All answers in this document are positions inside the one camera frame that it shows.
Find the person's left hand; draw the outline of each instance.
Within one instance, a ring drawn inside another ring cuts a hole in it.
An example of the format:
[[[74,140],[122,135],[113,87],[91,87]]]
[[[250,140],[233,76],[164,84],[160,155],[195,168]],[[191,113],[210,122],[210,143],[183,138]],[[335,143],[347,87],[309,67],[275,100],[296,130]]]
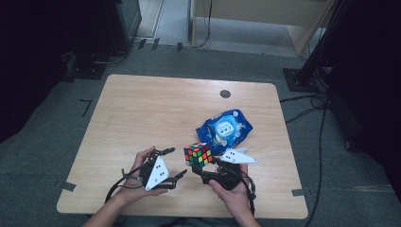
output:
[[[133,166],[130,171],[134,170],[135,168],[143,164],[154,150],[155,147],[152,146],[150,148],[147,148],[146,150],[138,152],[136,154],[135,162],[133,163]],[[138,177],[139,173],[140,170],[134,172],[132,174],[132,177]],[[124,205],[128,205],[130,203],[139,201],[146,196],[158,196],[160,194],[167,192],[167,189],[165,188],[158,188],[147,191],[145,190],[144,186],[141,186],[142,183],[137,182],[134,179],[127,179],[123,185],[131,188],[137,187],[135,189],[121,187],[120,190],[118,190],[118,192],[115,193],[114,197],[118,197],[123,202]]]

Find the tabletop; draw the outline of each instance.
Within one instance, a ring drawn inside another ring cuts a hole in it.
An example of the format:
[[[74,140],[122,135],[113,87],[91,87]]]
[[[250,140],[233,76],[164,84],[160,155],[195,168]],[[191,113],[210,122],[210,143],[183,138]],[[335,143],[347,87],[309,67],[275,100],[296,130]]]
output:
[[[223,90],[230,97],[222,97]],[[164,156],[170,176],[188,172],[176,189],[143,198],[123,214],[230,217],[217,194],[186,165],[183,148],[199,142],[196,128],[205,120],[232,109],[239,109],[253,125],[238,148],[248,148],[247,154],[257,159],[249,164],[256,185],[255,216],[305,218],[305,197],[292,191],[302,187],[273,84],[129,75],[107,78],[67,179],[76,188],[62,190],[57,209],[95,213],[122,177],[121,169],[129,170],[137,152],[155,146],[176,148]]]

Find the rubik's cube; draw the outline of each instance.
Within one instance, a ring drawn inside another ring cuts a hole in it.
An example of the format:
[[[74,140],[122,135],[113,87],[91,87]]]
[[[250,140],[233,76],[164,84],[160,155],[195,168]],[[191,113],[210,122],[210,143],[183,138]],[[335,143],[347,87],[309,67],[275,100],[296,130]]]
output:
[[[207,143],[195,143],[183,148],[187,166],[199,164],[200,167],[206,166],[212,162],[213,157]]]

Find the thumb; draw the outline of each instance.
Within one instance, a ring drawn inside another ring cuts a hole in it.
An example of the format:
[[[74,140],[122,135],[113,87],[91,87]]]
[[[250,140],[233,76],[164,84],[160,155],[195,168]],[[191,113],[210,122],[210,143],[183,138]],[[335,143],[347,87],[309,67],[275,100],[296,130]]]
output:
[[[212,187],[212,189],[224,200],[225,189],[220,185],[220,183],[215,180],[210,180],[209,186]]]
[[[165,188],[157,188],[148,191],[148,196],[159,196],[160,194],[166,193],[167,189]]]

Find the table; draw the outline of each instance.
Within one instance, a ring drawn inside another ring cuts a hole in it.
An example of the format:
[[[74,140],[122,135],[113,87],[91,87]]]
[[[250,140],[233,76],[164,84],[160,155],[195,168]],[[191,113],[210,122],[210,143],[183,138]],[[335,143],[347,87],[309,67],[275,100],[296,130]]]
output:
[[[229,98],[220,91],[231,93]],[[230,217],[209,185],[185,164],[183,148],[198,142],[195,129],[221,112],[239,109],[253,130],[239,147],[258,160],[249,165],[256,184],[257,218],[305,218],[304,196],[291,190],[301,184],[274,85],[205,79],[111,75],[107,78],[67,182],[61,213],[93,214],[110,187],[129,170],[138,151],[154,145],[176,148],[164,156],[170,176],[188,172],[177,188],[147,197],[124,210],[125,215]]]
[[[208,17],[210,0],[192,0],[192,45],[196,18]],[[335,0],[218,0],[212,18],[286,25],[295,51],[302,55],[320,26],[328,24]]]

